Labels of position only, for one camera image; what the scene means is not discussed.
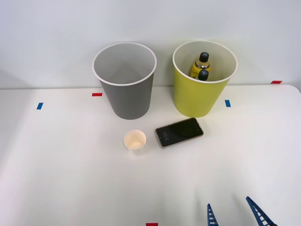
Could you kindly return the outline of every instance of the trash bin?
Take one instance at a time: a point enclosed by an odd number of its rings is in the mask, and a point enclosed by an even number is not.
[[[101,50],[93,71],[117,116],[137,119],[147,113],[157,59],[148,47],[122,42]]]
[[[193,63],[201,52],[209,53],[210,72],[206,81],[190,77]],[[236,72],[236,56],[225,46],[206,40],[189,41],[173,54],[174,104],[188,117],[202,117],[209,113],[229,79]]]

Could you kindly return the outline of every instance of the tape marker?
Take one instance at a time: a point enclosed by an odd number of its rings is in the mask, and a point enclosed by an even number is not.
[[[39,103],[39,104],[38,104],[38,107],[37,107],[37,110],[41,110],[41,109],[42,109],[42,106],[43,106],[43,103]]]
[[[225,100],[226,103],[226,107],[231,107],[230,101],[229,100]]]
[[[103,93],[92,93],[93,97],[101,97]]]
[[[272,81],[271,84],[280,84],[282,81]]]

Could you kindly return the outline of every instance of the smartphone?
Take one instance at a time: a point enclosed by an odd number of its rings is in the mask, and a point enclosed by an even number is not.
[[[185,140],[200,137],[204,134],[195,118],[179,121],[156,129],[162,147],[174,145]]]

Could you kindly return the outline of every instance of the red tape marker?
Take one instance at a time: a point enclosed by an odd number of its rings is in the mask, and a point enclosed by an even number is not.
[[[101,97],[103,93],[92,93],[93,97]]]
[[[280,84],[282,81],[272,81],[271,84]]]

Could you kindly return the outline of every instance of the table surface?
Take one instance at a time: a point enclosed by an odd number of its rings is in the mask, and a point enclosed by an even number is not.
[[[295,87],[227,86],[198,118],[204,136],[166,149],[155,128],[186,118],[172,88],[153,88],[133,121],[92,97],[102,91],[0,90],[1,226],[206,226],[208,203],[221,226],[255,226],[246,196],[278,225],[300,222]],[[141,155],[123,144],[132,129],[147,137]]]

